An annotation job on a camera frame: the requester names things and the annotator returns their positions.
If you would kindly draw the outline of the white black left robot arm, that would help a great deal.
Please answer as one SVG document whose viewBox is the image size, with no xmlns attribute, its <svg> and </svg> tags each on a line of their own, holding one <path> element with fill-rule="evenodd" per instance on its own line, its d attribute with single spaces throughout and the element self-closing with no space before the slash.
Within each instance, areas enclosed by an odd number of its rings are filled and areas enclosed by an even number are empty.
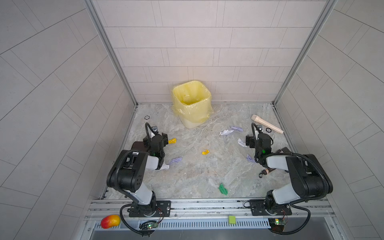
<svg viewBox="0 0 384 240">
<path fill-rule="evenodd" d="M 159 133 L 149 123 L 145 123 L 146 136 L 132 144 L 130 150 L 122 150 L 107 176 L 107 187 L 133 200 L 130 216 L 151 217 L 157 211 L 154 191 L 144 183 L 146 170 L 163 170 L 164 147 L 169 144 L 168 135 Z"/>
</svg>

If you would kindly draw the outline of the brown dustpan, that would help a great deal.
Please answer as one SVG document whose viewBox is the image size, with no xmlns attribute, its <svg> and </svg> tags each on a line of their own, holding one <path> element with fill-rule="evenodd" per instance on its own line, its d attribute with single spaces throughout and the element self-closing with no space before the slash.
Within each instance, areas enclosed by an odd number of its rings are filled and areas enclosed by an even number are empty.
<svg viewBox="0 0 384 240">
<path fill-rule="evenodd" d="M 132 150 L 135 150 L 137 152 L 147 152 L 148 147 L 145 146 L 144 142 L 134 142 L 131 146 Z"/>
</svg>

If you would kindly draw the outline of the brown hand brush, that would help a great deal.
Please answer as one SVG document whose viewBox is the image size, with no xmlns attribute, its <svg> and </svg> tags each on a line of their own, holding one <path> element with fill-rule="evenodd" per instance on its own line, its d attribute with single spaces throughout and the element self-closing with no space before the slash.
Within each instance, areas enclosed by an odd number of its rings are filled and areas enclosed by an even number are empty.
<svg viewBox="0 0 384 240">
<path fill-rule="evenodd" d="M 268 175 L 275 169 L 284 170 L 287 173 L 289 172 L 288 165 L 286 162 L 286 156 L 271 156 L 265 160 L 259 161 L 259 164 L 265 168 L 259 173 L 259 178 Z"/>
</svg>

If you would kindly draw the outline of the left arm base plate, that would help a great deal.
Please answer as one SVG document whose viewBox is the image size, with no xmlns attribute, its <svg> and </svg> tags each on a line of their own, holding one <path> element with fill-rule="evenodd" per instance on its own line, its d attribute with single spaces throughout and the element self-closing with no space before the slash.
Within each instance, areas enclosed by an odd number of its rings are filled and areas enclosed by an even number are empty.
<svg viewBox="0 0 384 240">
<path fill-rule="evenodd" d="M 171 211 L 171 201 L 156 201 L 154 207 L 148 205 L 137 205 L 129 207 L 127 212 L 130 218 L 159 218 L 169 217 Z"/>
</svg>

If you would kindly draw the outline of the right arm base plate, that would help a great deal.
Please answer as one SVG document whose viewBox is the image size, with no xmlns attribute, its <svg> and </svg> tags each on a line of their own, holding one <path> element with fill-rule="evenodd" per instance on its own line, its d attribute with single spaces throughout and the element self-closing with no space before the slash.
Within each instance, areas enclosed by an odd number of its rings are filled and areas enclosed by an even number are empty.
<svg viewBox="0 0 384 240">
<path fill-rule="evenodd" d="M 274 201 L 267 200 L 249 200 L 244 204 L 249 208 L 253 216 L 290 216 L 292 210 L 289 205 L 278 205 Z"/>
</svg>

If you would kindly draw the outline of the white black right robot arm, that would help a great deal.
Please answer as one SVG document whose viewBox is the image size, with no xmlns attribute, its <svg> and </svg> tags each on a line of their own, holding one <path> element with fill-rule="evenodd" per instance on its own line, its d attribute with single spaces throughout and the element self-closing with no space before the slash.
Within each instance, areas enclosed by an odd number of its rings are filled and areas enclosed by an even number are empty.
<svg viewBox="0 0 384 240">
<path fill-rule="evenodd" d="M 318 200 L 332 193 L 333 184 L 317 158 L 312 154 L 273 153 L 274 143 L 270 135 L 252 123 L 252 136 L 246 136 L 246 146 L 255 149 L 254 161 L 264 168 L 279 169 L 289 173 L 290 183 L 268 191 L 261 204 L 269 215 L 283 212 L 282 208 L 293 204 Z"/>
</svg>

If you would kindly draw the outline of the yellow-lined trash bin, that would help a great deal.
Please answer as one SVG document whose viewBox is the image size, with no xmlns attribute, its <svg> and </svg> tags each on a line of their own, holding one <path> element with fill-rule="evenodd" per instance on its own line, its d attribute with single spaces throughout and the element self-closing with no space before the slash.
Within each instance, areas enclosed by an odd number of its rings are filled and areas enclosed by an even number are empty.
<svg viewBox="0 0 384 240">
<path fill-rule="evenodd" d="M 211 92 L 200 81 L 190 81 L 172 90 L 172 109 L 187 129 L 196 128 L 210 118 L 211 100 Z"/>
</svg>

